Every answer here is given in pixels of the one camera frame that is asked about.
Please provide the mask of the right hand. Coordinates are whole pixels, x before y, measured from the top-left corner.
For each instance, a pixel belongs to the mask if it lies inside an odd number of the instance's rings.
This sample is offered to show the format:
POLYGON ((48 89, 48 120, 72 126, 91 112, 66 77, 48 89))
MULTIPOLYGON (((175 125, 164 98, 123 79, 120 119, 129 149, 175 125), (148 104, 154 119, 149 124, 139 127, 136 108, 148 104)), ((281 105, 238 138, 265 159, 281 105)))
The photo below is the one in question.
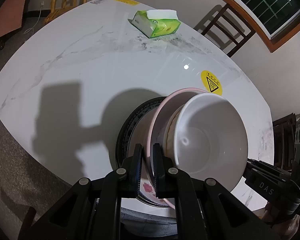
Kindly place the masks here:
POLYGON ((262 220, 275 231, 281 239, 292 239, 297 233, 300 224, 300 216, 295 215, 293 218, 280 216, 279 212, 270 202, 265 206, 265 212, 262 220))

